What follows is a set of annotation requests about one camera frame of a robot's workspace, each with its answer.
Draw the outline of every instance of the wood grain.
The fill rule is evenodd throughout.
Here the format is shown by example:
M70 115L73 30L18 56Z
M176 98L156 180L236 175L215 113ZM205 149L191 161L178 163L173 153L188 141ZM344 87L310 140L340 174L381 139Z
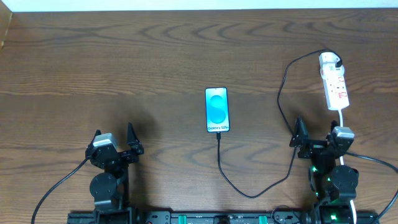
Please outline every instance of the wood grain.
M398 161L398 10L256 10L18 13L0 53L0 222L29 223L43 194L83 159L96 129L126 146L133 122L146 153L130 167L131 200L173 210L306 207L310 161L262 197L239 196L216 164L205 130L204 89L227 86L231 131L222 166L256 194L287 172L290 136L276 105L285 66L322 47L346 67L351 150ZM314 138L330 121L316 56L289 70L281 104ZM380 212L397 188L388 168L352 157L360 172L357 209ZM37 223L65 223L92 210L88 186L101 170L87 164L44 202ZM382 219L395 223L397 206Z

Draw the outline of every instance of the white power cord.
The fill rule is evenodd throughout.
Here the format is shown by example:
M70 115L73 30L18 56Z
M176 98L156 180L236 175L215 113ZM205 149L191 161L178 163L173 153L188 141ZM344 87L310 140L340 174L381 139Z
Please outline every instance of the white power cord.
M339 119L340 119L340 126L343 127L343 112L341 110L338 110L338 116L339 116ZM340 156L338 159L340 161L340 165L344 165L343 156ZM355 210L354 200L350 200L349 201L349 205L350 205L351 211L353 213L354 224L356 224L356 210Z

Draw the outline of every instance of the smartphone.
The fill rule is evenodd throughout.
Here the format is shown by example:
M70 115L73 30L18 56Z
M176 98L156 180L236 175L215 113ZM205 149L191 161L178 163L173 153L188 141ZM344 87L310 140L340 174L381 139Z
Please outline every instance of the smartphone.
M207 131L209 133L229 131L226 87L207 88L205 90L205 98Z

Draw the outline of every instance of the power strip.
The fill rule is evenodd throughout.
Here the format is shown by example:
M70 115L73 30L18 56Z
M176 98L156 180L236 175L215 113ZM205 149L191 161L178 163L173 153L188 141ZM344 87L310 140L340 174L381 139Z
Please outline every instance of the power strip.
M325 88L326 102L329 110L342 110L349 106L344 66L336 67L340 58L333 52L325 52L319 56L320 73Z

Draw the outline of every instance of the black cable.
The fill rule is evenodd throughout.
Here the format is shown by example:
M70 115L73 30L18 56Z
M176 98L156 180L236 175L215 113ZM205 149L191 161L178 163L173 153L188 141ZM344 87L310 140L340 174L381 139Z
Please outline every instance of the black cable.
M282 89L283 89L283 87L284 87L284 85L285 85L285 82L286 82L287 70L288 70L288 68L289 68L294 62L300 60L301 58L304 58L304 57L307 57L307 56L309 56L309 55L313 55L313 54L316 54L316 53L319 53L319 52L333 52L334 54L337 55L337 57L340 58L340 61L339 61L338 64L336 64L336 65L337 65L337 66L341 66L341 64L343 63L343 59L342 59L336 52L334 52L334 51L332 51L332 50L330 50L330 49L321 49L321 50L316 50L316 51L314 51L314 52L310 52L310 53L308 53L308 54L306 54L306 55L303 55L303 56L301 56L301 57L298 57L298 58L294 59L293 61L291 61L291 62L286 66L286 69L285 69L284 79L282 80L282 84L280 85L279 92L278 92L277 104L278 104L279 111L280 111L282 117L284 118L285 124L286 124L287 128L289 129L290 133L292 133L292 135L293 135L293 133L294 133L294 132L293 132L293 129L292 129L292 127L290 127L289 122L287 122L286 117L285 117L285 114L284 114L284 112L282 111L282 108L280 107L280 104L279 104L279 96L280 96L280 93L281 93L281 91L282 91ZM360 159L367 159L367 160L369 160L369 161L378 162L378 163L380 163L380 164L382 164L382 165L385 165L385 166L390 167L390 168L393 169L396 173L398 173L398 168L397 168L396 166L394 166L394 165L392 165L392 164L390 164L390 163L388 163L388 162L382 161L382 160L380 160L380 159L376 159L376 158L369 157L369 156L362 156L362 155L355 154L355 153L352 153L352 152L345 152L345 154L347 154L347 155L349 155L349 156L354 156L354 157L357 157L357 158L360 158ZM384 214L387 213L387 211L392 207L392 205L394 204L394 202L397 200L397 197L398 197L398 190L397 190L395 196L394 196L394 197L392 198L392 200L390 201L390 203L388 203L388 205L385 207L385 209L373 220L373 222L372 222L371 224L377 223L377 221L378 221Z
M56 183L47 193L45 193L45 195L43 196L43 198L40 200L40 202L37 204L35 211L33 212L32 215L32 221L31 224L35 223L35 219L36 219L36 214L39 211L40 206L42 205L42 203L44 202L44 200L50 195L50 193L57 188L60 184L62 184L64 181L66 181L70 176L72 176L76 171L78 171L86 162L87 162L88 158L86 158L83 162L81 162L81 164L76 167L76 169L74 169L72 172L70 172L70 174L68 174L67 176L65 176L64 178L62 178L60 181L58 181L58 183Z
M275 221L277 224L281 224L281 223L278 222L277 219L275 219L274 212L275 212L278 208L280 208L280 207L287 207L287 208L293 213L293 215L298 219L298 222L297 222L297 223L294 223L294 224L300 223L300 217L293 211L293 209L291 209L291 208L290 208L289 206L287 206L287 205L278 205L278 206L276 206L276 208L274 208L273 211L271 212L271 218L273 218L274 221Z
M275 187L276 185L282 183L284 180L286 180L286 179L289 177L290 171L292 170L292 166L293 166L293 160L294 160L294 157L295 157L295 155L296 155L296 149L297 149L296 147L294 147L292 160L291 160L290 165L289 165L289 170L287 171L287 174L286 174L286 176L285 176L284 178L282 178L282 179L278 180L277 182L271 184L271 185L268 186L265 190L263 190L262 192L260 192L260 193L258 193L258 194L256 194L256 195L250 196L250 195L247 195L247 194L243 193L243 192L240 191L238 188L236 188L235 185L233 185L233 184L231 183L231 181L229 181L229 179L227 178L227 176L225 176L225 174L224 174L224 172L223 172L223 170L222 170L222 168L221 168L221 162L220 162L220 140L221 140L221 133L217 133L217 141L218 141L218 147L217 147L218 169L220 170L220 173L221 173L221 175L224 177L224 179L230 184L230 186L231 186L233 189L235 189L235 190L237 191L237 193L241 194L243 197L246 197L246 198L258 198L258 197L260 197L262 194L266 193L269 189L271 189L271 188Z

